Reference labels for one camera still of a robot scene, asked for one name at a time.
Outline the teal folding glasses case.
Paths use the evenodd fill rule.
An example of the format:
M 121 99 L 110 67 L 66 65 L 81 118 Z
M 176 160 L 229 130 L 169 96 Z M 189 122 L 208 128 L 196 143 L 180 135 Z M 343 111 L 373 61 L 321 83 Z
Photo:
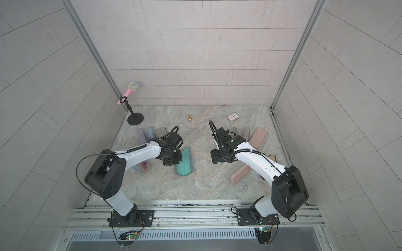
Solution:
M 246 141 L 249 141 L 249 139 L 250 139 L 250 128 L 249 128 L 249 127 L 245 127 L 242 132 L 243 132 L 243 134 L 242 134 L 243 138 L 244 138 Z

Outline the purple fabric glasses case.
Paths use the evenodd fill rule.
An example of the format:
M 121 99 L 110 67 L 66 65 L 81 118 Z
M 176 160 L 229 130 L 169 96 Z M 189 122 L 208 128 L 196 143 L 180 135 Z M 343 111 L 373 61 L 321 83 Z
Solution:
M 139 137 L 140 143 L 141 143 L 141 144 L 146 144 L 146 143 L 147 143 L 147 139 L 146 139 L 146 136 L 145 136 L 143 130 L 142 130 L 142 129 L 138 129 L 138 130 L 137 130 L 137 133 L 138 133 L 138 137 Z

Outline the pink grey case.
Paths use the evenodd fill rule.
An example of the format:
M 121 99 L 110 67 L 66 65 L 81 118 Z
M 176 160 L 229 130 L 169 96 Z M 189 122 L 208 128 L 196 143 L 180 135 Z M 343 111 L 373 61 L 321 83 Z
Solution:
M 252 168 L 243 162 L 235 164 L 226 174 L 226 180 L 235 185 L 252 171 Z

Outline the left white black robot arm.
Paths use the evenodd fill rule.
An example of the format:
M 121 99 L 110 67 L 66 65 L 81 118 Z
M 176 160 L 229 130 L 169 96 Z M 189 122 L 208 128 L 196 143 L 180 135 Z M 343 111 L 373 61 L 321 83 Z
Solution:
M 182 137 L 179 126 L 173 127 L 161 138 L 122 151 L 103 150 L 86 174 L 84 182 L 88 190 L 107 202 L 122 217 L 135 216 L 137 206 L 125 195 L 121 186 L 125 171 L 149 159 L 161 160 L 164 166 L 177 165 L 182 161 L 180 147 Z

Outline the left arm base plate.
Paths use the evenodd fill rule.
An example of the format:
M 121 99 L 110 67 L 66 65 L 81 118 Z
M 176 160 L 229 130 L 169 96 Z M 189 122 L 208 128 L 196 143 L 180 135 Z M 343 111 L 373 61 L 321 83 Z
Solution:
M 107 219 L 110 228 L 139 228 L 151 227 L 155 216 L 154 210 L 135 210 L 126 216 L 121 216 L 113 211 L 110 218 Z

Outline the blue case pink glasses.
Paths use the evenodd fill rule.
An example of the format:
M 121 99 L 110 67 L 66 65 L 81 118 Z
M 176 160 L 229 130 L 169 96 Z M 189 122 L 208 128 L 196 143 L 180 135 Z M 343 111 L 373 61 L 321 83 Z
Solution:
M 150 163 L 148 161 L 143 161 L 134 166 L 134 169 L 141 173 L 145 173 L 149 168 L 150 168 Z

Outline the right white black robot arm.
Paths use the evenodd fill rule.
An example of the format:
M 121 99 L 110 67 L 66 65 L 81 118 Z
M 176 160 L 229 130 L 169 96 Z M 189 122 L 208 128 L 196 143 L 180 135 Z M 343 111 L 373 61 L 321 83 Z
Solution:
M 255 170 L 271 186 L 271 196 L 257 199 L 250 207 L 254 221 L 274 214 L 290 220 L 296 211 L 307 201 L 309 194 L 299 169 L 286 167 L 270 160 L 257 151 L 239 135 L 230 135 L 229 130 L 216 128 L 210 120 L 209 126 L 216 141 L 217 149 L 211 150 L 213 164 L 241 161 Z

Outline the tan blue glasses case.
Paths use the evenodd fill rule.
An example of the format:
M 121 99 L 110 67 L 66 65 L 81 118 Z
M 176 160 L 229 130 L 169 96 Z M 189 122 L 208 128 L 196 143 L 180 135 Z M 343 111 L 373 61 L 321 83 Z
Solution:
M 152 127 L 148 128 L 148 139 L 151 140 L 155 137 L 155 133 Z

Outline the black tan case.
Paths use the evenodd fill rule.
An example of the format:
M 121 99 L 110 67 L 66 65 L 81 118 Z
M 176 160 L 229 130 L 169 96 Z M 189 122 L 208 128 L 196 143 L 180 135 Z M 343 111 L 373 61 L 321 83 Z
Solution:
M 276 156 L 274 154 L 271 154 L 271 155 L 267 156 L 267 159 L 269 159 L 269 161 L 272 162 L 272 163 L 277 162 L 277 158 L 276 158 Z

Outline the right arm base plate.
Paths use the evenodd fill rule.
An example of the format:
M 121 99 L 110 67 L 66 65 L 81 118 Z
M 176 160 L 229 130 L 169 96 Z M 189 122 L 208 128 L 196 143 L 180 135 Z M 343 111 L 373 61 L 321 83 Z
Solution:
M 279 225 L 280 221 L 276 214 L 269 216 L 260 216 L 259 213 L 251 208 L 231 207 L 230 211 L 236 215 L 239 226 L 257 226 L 257 225 Z

